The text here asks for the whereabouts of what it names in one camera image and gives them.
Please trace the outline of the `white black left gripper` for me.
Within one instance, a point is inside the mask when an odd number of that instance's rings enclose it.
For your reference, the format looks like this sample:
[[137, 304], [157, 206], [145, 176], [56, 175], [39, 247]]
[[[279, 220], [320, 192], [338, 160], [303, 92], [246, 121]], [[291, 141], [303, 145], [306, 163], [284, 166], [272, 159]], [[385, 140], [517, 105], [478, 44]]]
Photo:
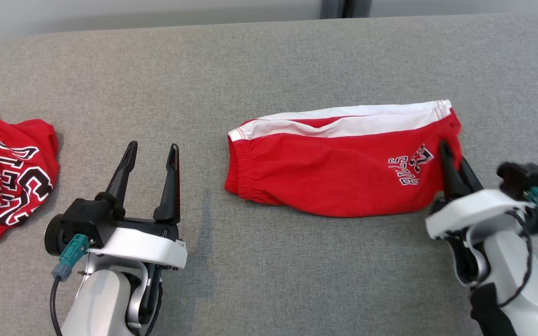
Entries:
[[88, 252], [120, 259], [147, 262], [171, 269], [184, 269], [188, 252], [179, 236], [177, 223], [181, 221], [181, 187], [179, 147], [170, 146], [166, 161], [167, 176], [162, 198], [153, 219], [126, 218], [124, 200], [129, 174], [137, 156], [137, 141], [128, 144], [106, 192], [114, 197], [113, 218], [120, 219], [101, 248], [90, 247]]

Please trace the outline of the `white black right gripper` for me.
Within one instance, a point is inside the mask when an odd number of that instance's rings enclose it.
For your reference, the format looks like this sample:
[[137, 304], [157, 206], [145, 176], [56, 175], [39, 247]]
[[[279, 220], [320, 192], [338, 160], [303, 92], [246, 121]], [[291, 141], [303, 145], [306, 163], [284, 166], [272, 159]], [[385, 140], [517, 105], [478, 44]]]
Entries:
[[535, 207], [534, 203], [515, 200], [499, 189], [484, 189], [469, 162], [455, 153], [447, 141], [440, 143], [439, 152], [444, 198], [452, 202], [425, 219], [430, 238], [446, 238], [448, 232], [461, 231], [511, 210], [523, 212]]

